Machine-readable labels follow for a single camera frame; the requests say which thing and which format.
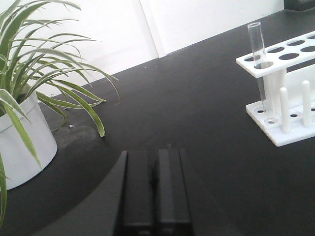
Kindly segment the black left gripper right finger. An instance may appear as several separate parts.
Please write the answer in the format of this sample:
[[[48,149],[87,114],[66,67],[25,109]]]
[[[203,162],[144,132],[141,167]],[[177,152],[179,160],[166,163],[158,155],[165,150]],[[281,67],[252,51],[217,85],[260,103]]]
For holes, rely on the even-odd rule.
[[[157,235],[193,235],[179,151],[160,149],[156,164],[155,210]]]

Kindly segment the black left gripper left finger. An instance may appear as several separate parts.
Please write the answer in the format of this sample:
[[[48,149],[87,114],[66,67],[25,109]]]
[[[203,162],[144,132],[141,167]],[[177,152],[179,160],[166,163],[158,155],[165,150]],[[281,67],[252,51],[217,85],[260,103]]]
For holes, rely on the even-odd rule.
[[[116,236],[153,235],[153,191],[151,167],[146,151],[125,151],[126,162]]]

